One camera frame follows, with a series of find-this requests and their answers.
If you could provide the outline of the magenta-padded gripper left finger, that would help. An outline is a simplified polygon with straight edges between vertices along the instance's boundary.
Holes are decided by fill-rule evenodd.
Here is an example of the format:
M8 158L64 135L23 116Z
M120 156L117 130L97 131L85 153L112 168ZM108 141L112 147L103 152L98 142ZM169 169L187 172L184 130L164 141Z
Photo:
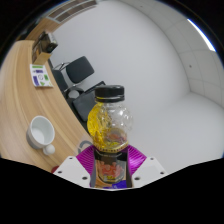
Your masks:
M77 156L67 157L53 174L84 188L94 187L96 182L94 146L87 147Z

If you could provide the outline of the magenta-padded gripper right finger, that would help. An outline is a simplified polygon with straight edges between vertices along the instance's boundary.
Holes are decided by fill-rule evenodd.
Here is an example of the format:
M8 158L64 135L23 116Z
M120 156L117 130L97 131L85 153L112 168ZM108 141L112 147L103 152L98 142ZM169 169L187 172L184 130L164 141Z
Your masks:
M146 157L133 146L127 149L127 167L127 186L131 188L141 188L167 175L155 157Z

